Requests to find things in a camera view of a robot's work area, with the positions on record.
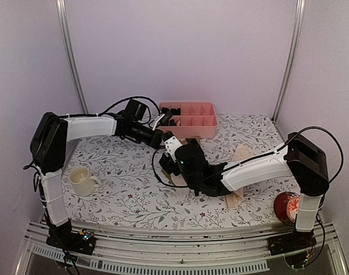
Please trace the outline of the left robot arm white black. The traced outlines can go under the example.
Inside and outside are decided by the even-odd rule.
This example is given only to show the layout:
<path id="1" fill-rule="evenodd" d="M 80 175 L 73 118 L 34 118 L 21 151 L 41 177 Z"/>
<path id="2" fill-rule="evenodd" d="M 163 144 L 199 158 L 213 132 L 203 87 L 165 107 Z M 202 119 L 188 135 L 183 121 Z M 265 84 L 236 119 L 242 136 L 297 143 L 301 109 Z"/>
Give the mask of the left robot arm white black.
<path id="1" fill-rule="evenodd" d="M 62 169 L 66 158 L 66 145 L 70 141 L 94 136 L 117 136 L 134 143 L 144 143 L 158 148 L 163 132 L 149 128 L 140 121 L 147 106 L 137 97 L 127 100 L 124 110 L 111 113 L 75 114 L 59 116 L 47 112 L 32 137 L 30 152 L 32 161 L 24 169 L 33 168 L 33 189 L 39 193 L 45 209 L 49 228 L 46 243 L 62 249 L 65 254 L 76 252 L 91 255 L 96 238 L 87 230 L 74 233 L 67 215 L 62 192 Z"/>

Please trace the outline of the olive beige underwear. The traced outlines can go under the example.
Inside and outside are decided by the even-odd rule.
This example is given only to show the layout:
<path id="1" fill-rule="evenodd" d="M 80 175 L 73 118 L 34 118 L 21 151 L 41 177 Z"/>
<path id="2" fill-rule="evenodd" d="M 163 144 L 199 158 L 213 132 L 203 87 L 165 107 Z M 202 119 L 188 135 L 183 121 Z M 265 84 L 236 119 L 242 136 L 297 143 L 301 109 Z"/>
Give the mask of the olive beige underwear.
<path id="1" fill-rule="evenodd" d="M 165 172 L 165 170 L 163 170 L 163 169 L 161 169 L 161 172 L 165 176 L 165 178 L 167 179 L 169 185 L 188 188 L 187 183 L 185 182 L 185 180 L 181 174 L 176 176 L 173 173 L 169 174 L 169 173 Z"/>

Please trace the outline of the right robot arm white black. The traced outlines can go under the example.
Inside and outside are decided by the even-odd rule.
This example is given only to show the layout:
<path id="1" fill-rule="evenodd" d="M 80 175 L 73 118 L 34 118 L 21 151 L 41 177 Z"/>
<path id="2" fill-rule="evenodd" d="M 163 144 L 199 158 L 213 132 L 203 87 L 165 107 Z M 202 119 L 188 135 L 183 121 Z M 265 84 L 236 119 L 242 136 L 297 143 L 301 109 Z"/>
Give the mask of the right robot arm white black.
<path id="1" fill-rule="evenodd" d="M 292 233 L 268 239 L 271 255 L 316 245 L 313 234 L 320 201 L 330 186 L 325 153 L 300 133 L 275 149 L 240 162 L 211 165 L 195 139 L 182 144 L 172 132 L 163 137 L 166 152 L 159 163 L 168 174 L 180 175 L 196 195 L 229 195 L 242 187 L 274 178 L 293 176 L 300 188 L 300 203 Z"/>

